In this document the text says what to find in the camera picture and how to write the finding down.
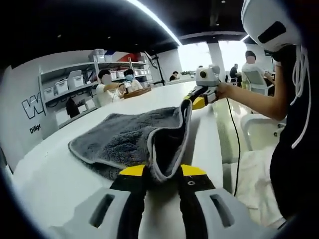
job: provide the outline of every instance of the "face mask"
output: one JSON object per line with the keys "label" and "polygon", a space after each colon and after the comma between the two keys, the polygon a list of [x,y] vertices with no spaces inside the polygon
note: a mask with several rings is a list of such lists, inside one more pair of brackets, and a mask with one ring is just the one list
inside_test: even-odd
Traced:
{"label": "face mask", "polygon": [[111,75],[104,75],[102,77],[101,81],[102,81],[102,84],[104,84],[104,85],[108,85],[108,84],[112,83]]}
{"label": "face mask", "polygon": [[133,75],[127,75],[127,76],[126,76],[126,80],[127,80],[127,81],[132,82],[133,79],[134,79],[134,76],[133,76]]}

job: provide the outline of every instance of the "hand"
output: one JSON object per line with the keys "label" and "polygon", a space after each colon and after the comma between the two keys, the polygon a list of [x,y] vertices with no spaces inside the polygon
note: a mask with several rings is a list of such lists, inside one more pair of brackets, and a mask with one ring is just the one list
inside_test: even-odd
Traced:
{"label": "hand", "polygon": [[221,82],[219,83],[217,90],[216,90],[216,96],[218,100],[226,98],[229,96],[229,91],[231,90],[232,85]]}

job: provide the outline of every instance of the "floor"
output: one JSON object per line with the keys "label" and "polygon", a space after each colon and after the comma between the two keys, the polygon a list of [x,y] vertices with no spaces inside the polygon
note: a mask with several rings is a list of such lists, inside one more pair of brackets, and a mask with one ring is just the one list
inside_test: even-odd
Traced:
{"label": "floor", "polygon": [[[240,126],[240,121],[243,116],[250,114],[251,110],[233,100],[229,100],[229,103],[239,135],[241,153],[243,154],[244,152],[247,152],[248,149]],[[239,147],[235,127],[231,120],[226,99],[215,102],[213,108],[217,118],[223,162],[229,162],[229,160],[232,160],[233,158],[238,158]],[[252,125],[248,133],[251,136],[253,150],[260,150],[269,145],[276,145],[279,141],[279,138],[274,137],[273,135],[276,130],[276,124]]]}

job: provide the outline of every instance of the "ceiling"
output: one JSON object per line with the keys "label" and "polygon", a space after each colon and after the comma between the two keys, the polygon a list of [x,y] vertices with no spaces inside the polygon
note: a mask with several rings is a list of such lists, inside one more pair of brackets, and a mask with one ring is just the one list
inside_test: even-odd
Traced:
{"label": "ceiling", "polygon": [[[126,0],[29,0],[2,7],[1,64],[72,50],[103,48],[149,54],[177,48],[149,16]],[[183,44],[245,36],[243,0],[140,0]]]}

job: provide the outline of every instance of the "white helmet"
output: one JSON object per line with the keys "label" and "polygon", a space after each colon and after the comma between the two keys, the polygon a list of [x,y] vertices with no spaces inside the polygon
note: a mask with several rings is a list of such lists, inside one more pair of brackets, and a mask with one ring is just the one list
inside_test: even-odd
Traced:
{"label": "white helmet", "polygon": [[241,20],[248,35],[266,50],[301,45],[300,31],[279,0],[244,0]]}
{"label": "white helmet", "polygon": [[309,103],[304,129],[292,145],[292,148],[295,148],[306,133],[311,111],[309,61],[307,50],[302,47],[301,33],[279,0],[244,0],[241,20],[248,35],[266,50],[277,52],[286,45],[297,45],[296,64],[292,73],[296,97],[291,105],[303,94],[306,75],[309,84]]}

